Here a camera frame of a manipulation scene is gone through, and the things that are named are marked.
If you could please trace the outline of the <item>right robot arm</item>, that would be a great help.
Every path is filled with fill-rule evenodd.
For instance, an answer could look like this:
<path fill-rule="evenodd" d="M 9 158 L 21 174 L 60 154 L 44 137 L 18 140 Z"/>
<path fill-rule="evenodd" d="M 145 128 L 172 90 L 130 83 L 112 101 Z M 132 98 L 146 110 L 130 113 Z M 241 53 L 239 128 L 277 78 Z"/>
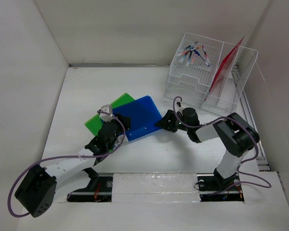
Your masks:
<path fill-rule="evenodd" d="M 240 162 L 260 141 L 258 132 L 237 113 L 231 113 L 222 120 L 199 128 L 200 121 L 194 108 L 187 107 L 177 113 L 168 110 L 155 126 L 173 133 L 177 130 L 186 131 L 189 139 L 195 143 L 215 138 L 222 141 L 226 151 L 209 182 L 214 190 L 223 190 L 234 182 Z"/>

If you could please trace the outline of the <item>dark red gel pen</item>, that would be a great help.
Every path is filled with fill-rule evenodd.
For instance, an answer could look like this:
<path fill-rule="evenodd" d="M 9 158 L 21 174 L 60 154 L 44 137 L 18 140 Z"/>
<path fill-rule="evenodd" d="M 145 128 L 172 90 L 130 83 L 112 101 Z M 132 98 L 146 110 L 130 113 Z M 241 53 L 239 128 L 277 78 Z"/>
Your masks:
<path fill-rule="evenodd" d="M 208 64 L 210 64 L 210 60 L 209 60 L 209 57 L 208 57 L 208 54 L 207 54 L 207 52 L 206 52 L 206 50 L 205 50 L 204 45 L 202 45 L 202 49 L 203 49 L 203 52 L 204 52 L 204 55 L 205 55 L 206 62 L 207 62 Z"/>

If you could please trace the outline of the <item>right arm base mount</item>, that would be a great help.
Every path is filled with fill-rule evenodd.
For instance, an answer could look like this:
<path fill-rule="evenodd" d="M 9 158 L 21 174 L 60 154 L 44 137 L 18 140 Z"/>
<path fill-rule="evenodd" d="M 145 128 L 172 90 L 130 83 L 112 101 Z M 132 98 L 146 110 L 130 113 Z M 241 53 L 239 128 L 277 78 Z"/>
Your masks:
<path fill-rule="evenodd" d="M 194 189 L 199 191 L 201 202 L 244 202 L 243 191 L 237 173 L 224 179 L 217 170 L 212 174 L 197 174 Z"/>

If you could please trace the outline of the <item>blue cap gel pen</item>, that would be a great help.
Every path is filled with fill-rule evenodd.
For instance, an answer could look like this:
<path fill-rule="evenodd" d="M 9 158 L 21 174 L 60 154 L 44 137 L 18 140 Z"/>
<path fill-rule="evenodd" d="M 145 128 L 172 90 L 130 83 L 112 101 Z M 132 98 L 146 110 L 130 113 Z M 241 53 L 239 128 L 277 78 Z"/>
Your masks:
<path fill-rule="evenodd" d="M 188 59 L 187 59 L 187 61 L 186 61 L 185 66 L 189 66 L 189 65 L 190 65 L 193 51 L 191 50 L 188 54 L 189 54 L 189 56 L 188 56 Z"/>

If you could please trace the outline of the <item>orange red gel pen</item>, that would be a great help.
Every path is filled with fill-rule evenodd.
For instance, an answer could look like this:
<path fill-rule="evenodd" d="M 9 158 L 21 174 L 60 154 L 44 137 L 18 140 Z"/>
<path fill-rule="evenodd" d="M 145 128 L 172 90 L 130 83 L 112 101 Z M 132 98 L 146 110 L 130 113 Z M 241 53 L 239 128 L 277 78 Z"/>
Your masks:
<path fill-rule="evenodd" d="M 185 50 L 185 51 L 183 51 L 183 52 L 181 52 L 181 53 L 178 53 L 177 56 L 186 55 L 186 54 L 188 54 L 189 52 L 194 51 L 194 50 L 197 50 L 197 49 L 199 49 L 199 48 L 201 48 L 201 47 L 202 47 L 202 46 L 197 46 L 197 47 L 195 47 L 195 48 L 191 48 L 191 49 Z"/>

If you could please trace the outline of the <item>blue plastic folder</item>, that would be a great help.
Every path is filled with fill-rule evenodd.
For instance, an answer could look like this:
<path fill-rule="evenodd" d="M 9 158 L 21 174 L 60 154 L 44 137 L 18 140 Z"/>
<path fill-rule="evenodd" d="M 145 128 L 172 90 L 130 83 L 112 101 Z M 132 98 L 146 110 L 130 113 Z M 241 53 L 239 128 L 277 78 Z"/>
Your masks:
<path fill-rule="evenodd" d="M 126 131 L 129 142 L 161 129 L 155 124 L 162 119 L 162 116 L 148 95 L 121 105 L 113 109 L 113 112 L 131 119 L 131 127 Z"/>

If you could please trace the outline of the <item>red plastic folder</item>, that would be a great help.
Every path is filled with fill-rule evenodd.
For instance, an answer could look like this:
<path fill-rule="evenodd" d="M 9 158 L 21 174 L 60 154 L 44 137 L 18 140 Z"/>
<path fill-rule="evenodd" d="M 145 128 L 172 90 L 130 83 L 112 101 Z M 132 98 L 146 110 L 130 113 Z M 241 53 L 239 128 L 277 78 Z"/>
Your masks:
<path fill-rule="evenodd" d="M 238 42 L 238 44 L 226 55 L 226 57 L 222 60 L 221 65 L 219 66 L 218 71 L 215 74 L 214 80 L 212 82 L 211 88 L 209 90 L 210 93 L 217 87 L 217 85 L 223 80 L 226 76 L 226 72 L 230 67 L 230 64 L 235 59 L 237 52 L 239 50 L 239 46 L 241 45 L 244 37 Z"/>

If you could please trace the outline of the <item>dark blue clip pen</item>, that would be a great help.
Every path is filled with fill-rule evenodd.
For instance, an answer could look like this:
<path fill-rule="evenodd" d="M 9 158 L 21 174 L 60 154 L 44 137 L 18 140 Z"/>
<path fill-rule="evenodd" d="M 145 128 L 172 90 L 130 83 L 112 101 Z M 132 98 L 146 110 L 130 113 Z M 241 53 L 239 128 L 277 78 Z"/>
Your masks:
<path fill-rule="evenodd" d="M 202 61 L 205 63 L 206 66 L 210 66 L 210 64 L 201 56 L 201 54 L 195 49 L 193 50 L 195 52 L 196 55 L 198 55 Z"/>

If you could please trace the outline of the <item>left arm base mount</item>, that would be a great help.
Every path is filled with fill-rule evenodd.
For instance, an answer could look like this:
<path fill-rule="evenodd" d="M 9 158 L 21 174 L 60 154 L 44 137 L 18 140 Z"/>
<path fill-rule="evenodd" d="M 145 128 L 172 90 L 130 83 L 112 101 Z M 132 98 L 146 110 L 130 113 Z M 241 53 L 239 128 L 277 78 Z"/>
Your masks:
<path fill-rule="evenodd" d="M 83 170 L 90 181 L 85 188 L 77 189 L 67 195 L 68 202 L 111 202 L 113 173 L 97 173 L 92 167 Z"/>

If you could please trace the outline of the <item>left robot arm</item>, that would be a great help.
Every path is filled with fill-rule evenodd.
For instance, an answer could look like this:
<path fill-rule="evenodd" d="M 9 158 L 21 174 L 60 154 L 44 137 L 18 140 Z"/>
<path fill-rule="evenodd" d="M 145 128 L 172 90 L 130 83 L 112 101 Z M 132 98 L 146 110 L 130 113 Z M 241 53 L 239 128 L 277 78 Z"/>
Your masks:
<path fill-rule="evenodd" d="M 76 155 L 55 156 L 39 160 L 24 170 L 13 184 L 9 198 L 15 197 L 36 218 L 45 213 L 53 203 L 56 187 L 79 173 L 94 166 L 123 143 L 126 131 L 131 127 L 131 118 L 119 113 L 110 114 L 111 120 Z"/>

